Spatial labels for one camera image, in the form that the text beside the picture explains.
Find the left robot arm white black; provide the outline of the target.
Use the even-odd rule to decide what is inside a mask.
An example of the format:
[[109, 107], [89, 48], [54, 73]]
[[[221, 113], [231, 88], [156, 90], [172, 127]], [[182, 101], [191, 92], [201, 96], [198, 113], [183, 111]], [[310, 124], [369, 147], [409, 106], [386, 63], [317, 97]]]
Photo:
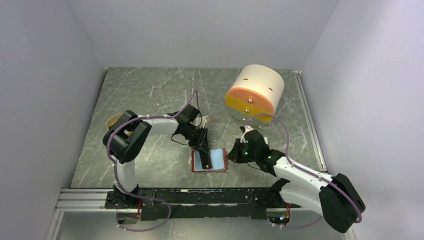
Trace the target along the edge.
[[118, 204], [132, 208], [140, 202], [135, 158], [149, 136], [181, 135], [188, 141], [188, 146], [199, 153], [202, 167], [210, 169], [213, 166], [208, 129], [196, 123], [199, 114], [200, 111], [191, 104], [186, 104], [180, 111], [157, 116], [137, 115], [127, 110], [108, 128], [102, 142], [113, 164], [113, 192]]

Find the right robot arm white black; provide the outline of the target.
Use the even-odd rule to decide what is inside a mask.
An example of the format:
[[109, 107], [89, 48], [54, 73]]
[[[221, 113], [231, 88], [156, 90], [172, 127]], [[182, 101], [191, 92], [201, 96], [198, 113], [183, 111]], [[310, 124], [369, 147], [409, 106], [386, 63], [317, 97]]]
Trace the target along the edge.
[[277, 177], [269, 197], [275, 207], [285, 203], [304, 207], [340, 233], [362, 218], [366, 205], [346, 175], [313, 170], [271, 149], [258, 130], [242, 127], [241, 131], [227, 159], [237, 164], [255, 163], [262, 172]]

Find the black VIP credit card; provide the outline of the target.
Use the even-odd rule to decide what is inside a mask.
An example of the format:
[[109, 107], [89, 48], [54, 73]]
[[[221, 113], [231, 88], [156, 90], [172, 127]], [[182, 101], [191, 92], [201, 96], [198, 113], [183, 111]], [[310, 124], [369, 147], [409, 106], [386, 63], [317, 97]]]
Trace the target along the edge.
[[211, 155], [210, 155], [209, 151], [207, 151], [207, 152], [200, 151], [199, 152], [199, 160], [200, 160], [200, 165], [201, 165], [202, 169], [207, 170], [207, 169], [211, 169], [213, 167]]

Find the red leather card holder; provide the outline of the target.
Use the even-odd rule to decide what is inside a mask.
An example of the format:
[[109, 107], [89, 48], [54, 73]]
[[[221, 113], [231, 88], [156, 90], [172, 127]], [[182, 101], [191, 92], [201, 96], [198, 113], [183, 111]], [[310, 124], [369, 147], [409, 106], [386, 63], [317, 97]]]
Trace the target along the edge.
[[193, 150], [191, 153], [191, 171], [193, 173], [226, 172], [228, 170], [226, 155], [227, 151], [225, 148], [212, 149], [210, 151], [210, 168], [204, 168], [202, 166], [200, 153]]

